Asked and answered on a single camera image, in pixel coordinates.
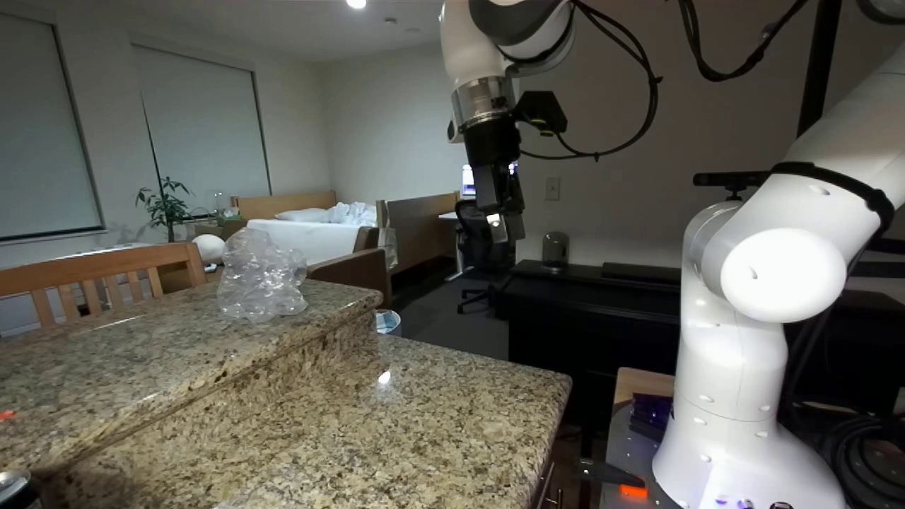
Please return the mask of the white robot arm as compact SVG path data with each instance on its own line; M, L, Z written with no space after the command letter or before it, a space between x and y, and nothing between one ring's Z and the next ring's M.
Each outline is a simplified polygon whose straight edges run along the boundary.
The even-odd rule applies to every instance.
M523 68L571 44L573 0L443 0L440 53L474 198L504 239L523 235L513 160ZM685 228L682 333L656 487L677 509L849 509L830 466L776 423L789 323L826 310L851 256L905 204L905 48L786 150L747 201Z

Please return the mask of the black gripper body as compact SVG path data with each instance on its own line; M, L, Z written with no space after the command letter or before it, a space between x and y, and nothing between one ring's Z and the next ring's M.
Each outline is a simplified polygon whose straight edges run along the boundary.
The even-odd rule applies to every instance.
M485 211L516 211L519 187L508 167L519 154L519 133L508 118L463 129L465 157L474 177L474 201Z

